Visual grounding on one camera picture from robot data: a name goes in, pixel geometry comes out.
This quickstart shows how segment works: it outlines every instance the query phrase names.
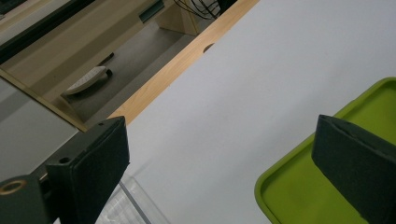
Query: round hole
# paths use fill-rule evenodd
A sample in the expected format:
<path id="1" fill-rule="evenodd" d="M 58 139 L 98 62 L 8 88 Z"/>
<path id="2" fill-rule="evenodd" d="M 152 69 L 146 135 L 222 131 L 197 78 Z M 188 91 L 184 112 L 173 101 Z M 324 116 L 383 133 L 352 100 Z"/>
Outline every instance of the round hole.
<path id="1" fill-rule="evenodd" d="M 0 195 L 8 195 L 22 189 L 26 185 L 25 180 L 14 180 L 0 188 Z"/>
<path id="2" fill-rule="evenodd" d="M 208 45 L 208 46 L 206 46 L 206 48 L 204 49 L 204 53 L 205 53 L 207 50 L 209 50 L 210 47 L 212 47 L 213 45 L 214 45 L 214 43 L 213 43 L 213 44 L 210 44 L 210 45 Z"/>
<path id="3" fill-rule="evenodd" d="M 64 157 L 64 158 L 61 158 L 61 159 L 59 160 L 59 162 L 60 162 L 61 164 L 68 163 L 68 162 L 70 162 L 70 159 L 67 158 L 67 157 Z"/>

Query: wooden table edge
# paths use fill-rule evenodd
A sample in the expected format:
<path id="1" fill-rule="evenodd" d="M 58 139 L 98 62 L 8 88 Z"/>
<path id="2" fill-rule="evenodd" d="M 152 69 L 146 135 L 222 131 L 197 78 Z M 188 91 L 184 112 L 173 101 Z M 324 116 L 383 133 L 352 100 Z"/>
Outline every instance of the wooden table edge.
<path id="1" fill-rule="evenodd" d="M 124 116 L 129 124 L 157 96 L 198 60 L 204 49 L 224 36 L 259 0 L 238 0 L 184 48 L 175 58 L 126 100 L 109 118 Z"/>

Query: green tray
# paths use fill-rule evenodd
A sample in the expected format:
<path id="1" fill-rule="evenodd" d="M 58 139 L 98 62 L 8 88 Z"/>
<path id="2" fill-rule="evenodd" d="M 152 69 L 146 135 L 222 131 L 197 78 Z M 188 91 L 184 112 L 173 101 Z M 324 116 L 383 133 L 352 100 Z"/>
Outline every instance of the green tray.
<path id="1" fill-rule="evenodd" d="M 334 115 L 396 145 L 396 77 L 384 78 Z M 314 135 L 263 173 L 255 197 L 272 223 L 367 223 L 311 159 Z"/>

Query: black cable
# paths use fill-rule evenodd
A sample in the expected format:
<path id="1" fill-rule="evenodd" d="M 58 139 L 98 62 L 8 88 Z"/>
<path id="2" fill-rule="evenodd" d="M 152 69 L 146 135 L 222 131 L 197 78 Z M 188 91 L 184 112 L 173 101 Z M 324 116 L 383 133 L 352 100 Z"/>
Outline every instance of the black cable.
<path id="1" fill-rule="evenodd" d="M 189 6 L 187 6 L 187 4 L 185 4 L 184 2 L 181 2 L 180 0 L 174 0 L 174 2 L 175 2 L 176 5 L 178 5 L 179 7 L 183 8 L 184 10 L 186 10 L 186 11 L 188 11 L 188 12 L 190 12 L 190 13 L 192 13 L 192 14 L 194 14 L 194 15 L 196 15 L 196 16 L 198 16 L 198 17 L 204 19 L 204 20 L 212 20 L 212 18 L 207 18 L 207 17 L 201 16 L 198 12 L 194 11 L 194 9 L 192 9 L 192 8 L 189 7 Z"/>
<path id="2" fill-rule="evenodd" d="M 179 6 L 179 7 L 181 7 L 182 9 L 184 9 L 184 10 L 186 10 L 186 11 L 188 11 L 188 12 L 190 12 L 190 13 L 192 13 L 192 14 L 194 14 L 194 15 L 196 15 L 196 16 L 198 16 L 198 17 L 200 17 L 200 18 L 202 18 L 202 19 L 204 19 L 204 20 L 213 20 L 213 19 L 216 19 L 217 17 L 218 17 L 218 15 L 219 15 L 219 13 L 216 13 L 216 15 L 215 14 L 213 14 L 213 11 L 217 8 L 217 6 L 219 5 L 219 4 L 217 4 L 213 9 L 210 9 L 210 7 L 212 7 L 212 6 L 214 6 L 216 3 L 217 3 L 217 1 L 215 0 L 213 3 L 211 3 L 210 5 L 209 5 L 209 7 L 203 2 L 203 1 L 201 1 L 200 0 L 200 3 L 203 5 L 203 8 L 205 9 L 205 10 L 201 10 L 200 8 L 199 8 L 199 6 L 197 6 L 196 5 L 196 3 L 194 2 L 194 0 L 191 0 L 192 1 L 192 4 L 194 5 L 194 7 L 197 9 L 197 11 L 195 11 L 192 7 L 190 7 L 190 6 L 188 6 L 186 3 L 184 3 L 183 1 L 181 1 L 181 0 L 174 0 L 174 2 Z"/>
<path id="3" fill-rule="evenodd" d="M 214 19 L 217 19 L 217 18 L 218 18 L 218 17 L 215 16 L 215 14 L 213 14 L 213 12 L 206 6 L 206 4 L 204 3 L 203 0 L 198 0 L 198 1 L 202 4 L 202 6 L 209 12 L 209 14 L 210 14 Z"/>

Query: white table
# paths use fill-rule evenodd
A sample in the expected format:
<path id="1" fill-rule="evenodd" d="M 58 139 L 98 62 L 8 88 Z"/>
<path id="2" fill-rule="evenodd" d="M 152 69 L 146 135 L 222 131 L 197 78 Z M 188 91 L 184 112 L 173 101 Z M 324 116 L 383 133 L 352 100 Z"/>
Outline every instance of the white table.
<path id="1" fill-rule="evenodd" d="M 257 178 L 395 75 L 395 21 L 394 1 L 261 0 L 128 125 L 127 174 L 171 223 L 269 223 Z"/>

